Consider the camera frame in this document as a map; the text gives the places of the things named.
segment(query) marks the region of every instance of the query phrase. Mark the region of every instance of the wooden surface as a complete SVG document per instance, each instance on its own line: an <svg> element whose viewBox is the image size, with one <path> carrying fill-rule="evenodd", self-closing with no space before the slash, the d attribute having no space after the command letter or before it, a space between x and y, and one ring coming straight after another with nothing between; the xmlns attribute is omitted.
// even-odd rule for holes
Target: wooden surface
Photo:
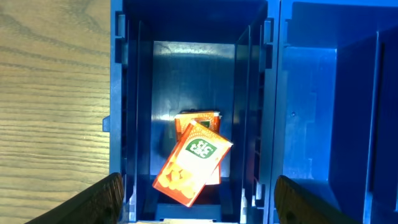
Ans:
<svg viewBox="0 0 398 224"><path fill-rule="evenodd" d="M0 1L0 223L108 174L109 0Z"/></svg>

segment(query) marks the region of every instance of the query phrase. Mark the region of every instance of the blue plastic bin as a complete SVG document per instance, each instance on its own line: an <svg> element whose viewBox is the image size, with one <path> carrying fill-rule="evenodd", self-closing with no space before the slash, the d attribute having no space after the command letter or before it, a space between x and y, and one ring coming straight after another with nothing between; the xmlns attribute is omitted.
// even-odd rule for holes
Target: blue plastic bin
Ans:
<svg viewBox="0 0 398 224"><path fill-rule="evenodd" d="M112 0L103 129L123 222L278 223L284 174L359 222L398 223L395 27L386 0ZM151 186L185 110L220 111L234 143L192 208Z"/></svg>

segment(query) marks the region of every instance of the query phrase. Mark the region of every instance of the empty blue bin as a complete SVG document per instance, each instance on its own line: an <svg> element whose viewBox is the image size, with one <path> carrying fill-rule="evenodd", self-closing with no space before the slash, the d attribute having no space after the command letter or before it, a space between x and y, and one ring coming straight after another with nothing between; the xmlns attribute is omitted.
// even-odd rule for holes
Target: empty blue bin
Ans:
<svg viewBox="0 0 398 224"><path fill-rule="evenodd" d="M398 223L398 2L112 0L110 172L123 222L278 223L279 175L361 223ZM234 143L192 208L152 188L174 116Z"/></svg>

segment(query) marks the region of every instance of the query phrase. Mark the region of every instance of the wooden table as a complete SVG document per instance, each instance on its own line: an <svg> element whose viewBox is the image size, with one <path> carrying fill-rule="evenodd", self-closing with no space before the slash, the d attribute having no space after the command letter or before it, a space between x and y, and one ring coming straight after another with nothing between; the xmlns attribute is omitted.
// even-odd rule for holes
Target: wooden table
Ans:
<svg viewBox="0 0 398 224"><path fill-rule="evenodd" d="M0 1L0 223L108 174L109 0Z"/></svg>

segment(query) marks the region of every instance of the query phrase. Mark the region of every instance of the green logo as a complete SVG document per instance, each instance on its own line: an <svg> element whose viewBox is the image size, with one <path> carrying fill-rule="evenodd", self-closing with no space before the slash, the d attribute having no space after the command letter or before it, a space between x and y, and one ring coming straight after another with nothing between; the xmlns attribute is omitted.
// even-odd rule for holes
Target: green logo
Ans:
<svg viewBox="0 0 398 224"><path fill-rule="evenodd" d="M206 128L210 128L210 121L200 121L200 124Z"/></svg>
<svg viewBox="0 0 398 224"><path fill-rule="evenodd" d="M192 154L202 158L209 158L215 151L216 147L203 139L194 139L192 140L185 150L191 152Z"/></svg>

